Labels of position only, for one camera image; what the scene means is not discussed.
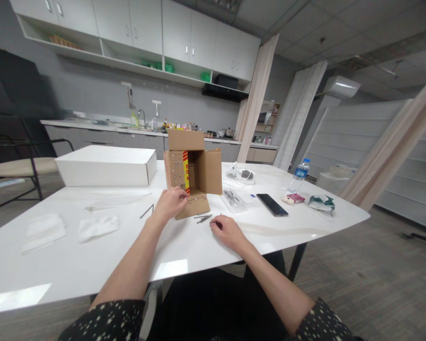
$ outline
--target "person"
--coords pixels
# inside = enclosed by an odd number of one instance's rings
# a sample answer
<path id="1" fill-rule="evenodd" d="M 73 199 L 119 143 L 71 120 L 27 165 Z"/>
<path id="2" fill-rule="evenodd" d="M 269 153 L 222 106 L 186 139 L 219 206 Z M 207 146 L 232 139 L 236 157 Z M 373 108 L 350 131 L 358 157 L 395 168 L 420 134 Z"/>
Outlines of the person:
<path id="1" fill-rule="evenodd" d="M 187 196 L 179 187 L 162 192 L 89 311 L 59 340 L 138 340 L 159 237 Z M 149 340 L 362 340 L 352 336 L 325 302 L 315 302 L 287 279 L 281 251 L 260 255 L 225 215 L 213 218 L 210 227 L 219 242 L 246 262 L 244 277 L 219 269 L 176 277 L 156 311 Z"/>

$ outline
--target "curtain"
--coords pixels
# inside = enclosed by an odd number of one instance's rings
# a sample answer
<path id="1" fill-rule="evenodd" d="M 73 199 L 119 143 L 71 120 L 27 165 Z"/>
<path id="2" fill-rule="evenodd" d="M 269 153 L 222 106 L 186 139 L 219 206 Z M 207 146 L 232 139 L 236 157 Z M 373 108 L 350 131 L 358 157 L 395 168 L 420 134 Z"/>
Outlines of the curtain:
<path id="1" fill-rule="evenodd" d="M 426 85 L 396 116 L 340 197 L 368 211 L 426 131 Z"/>
<path id="2" fill-rule="evenodd" d="M 272 139 L 272 144 L 279 146 L 273 166 L 283 171 L 289 169 L 306 116 L 327 65 L 327 61 L 318 62 L 295 74 Z"/>
<path id="3" fill-rule="evenodd" d="M 237 121 L 238 140 L 241 141 L 238 162 L 246 162 L 249 146 L 254 135 L 255 126 L 259 119 L 260 108 L 265 96 L 268 77 L 270 76 L 271 65 L 273 63 L 274 49 L 278 43 L 279 34 L 273 36 L 265 45 L 262 45 L 257 55 L 254 74 L 252 76 L 249 98 L 241 101 L 240 113 Z"/>

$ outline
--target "hand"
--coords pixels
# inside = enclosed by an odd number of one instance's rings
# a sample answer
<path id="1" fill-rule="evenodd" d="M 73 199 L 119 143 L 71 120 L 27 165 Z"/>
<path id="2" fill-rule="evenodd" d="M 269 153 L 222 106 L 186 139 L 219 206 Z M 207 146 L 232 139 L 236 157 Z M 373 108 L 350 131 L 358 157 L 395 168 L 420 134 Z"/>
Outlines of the hand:
<path id="1" fill-rule="evenodd" d="M 240 256 L 253 246 L 233 218 L 226 215 L 218 215 L 211 220 L 209 225 L 215 236 L 226 247 L 232 249 Z"/>
<path id="2" fill-rule="evenodd" d="M 162 191 L 153 215 L 166 224 L 176 216 L 188 203 L 188 194 L 179 187 L 170 187 Z"/>

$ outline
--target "faucet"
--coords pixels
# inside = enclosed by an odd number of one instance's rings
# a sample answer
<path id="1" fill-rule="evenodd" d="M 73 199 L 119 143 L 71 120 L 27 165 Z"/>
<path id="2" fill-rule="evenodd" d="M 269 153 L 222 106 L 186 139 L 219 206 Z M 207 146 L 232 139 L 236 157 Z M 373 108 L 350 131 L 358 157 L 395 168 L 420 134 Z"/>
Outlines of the faucet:
<path id="1" fill-rule="evenodd" d="M 143 112 L 143 127 L 146 129 L 148 123 L 146 122 L 145 112 L 142 109 L 138 110 L 138 116 L 140 117 L 140 111 Z"/>

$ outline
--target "gray carpet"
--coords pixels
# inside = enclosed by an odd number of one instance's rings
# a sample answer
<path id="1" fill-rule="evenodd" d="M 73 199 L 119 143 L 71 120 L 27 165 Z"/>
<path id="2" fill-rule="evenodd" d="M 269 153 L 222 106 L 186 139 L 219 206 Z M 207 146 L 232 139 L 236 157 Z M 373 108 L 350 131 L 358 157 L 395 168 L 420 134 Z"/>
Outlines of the gray carpet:
<path id="1" fill-rule="evenodd" d="M 41 179 L 44 196 L 63 186 L 58 175 Z M 30 183 L 0 189 L 0 202 Z M 35 201 L 0 208 L 0 227 Z M 356 334 L 369 340 L 426 340 L 426 242 L 404 240 L 401 232 L 425 234 L 402 219 L 373 208 L 356 226 L 310 242 L 295 283 L 322 297 Z M 295 248 L 284 250 L 287 268 Z M 244 266 L 224 270 L 242 276 Z M 164 288 L 170 285 L 164 281 Z M 0 313 L 0 340 L 56 340 L 89 306 L 81 297 Z"/>

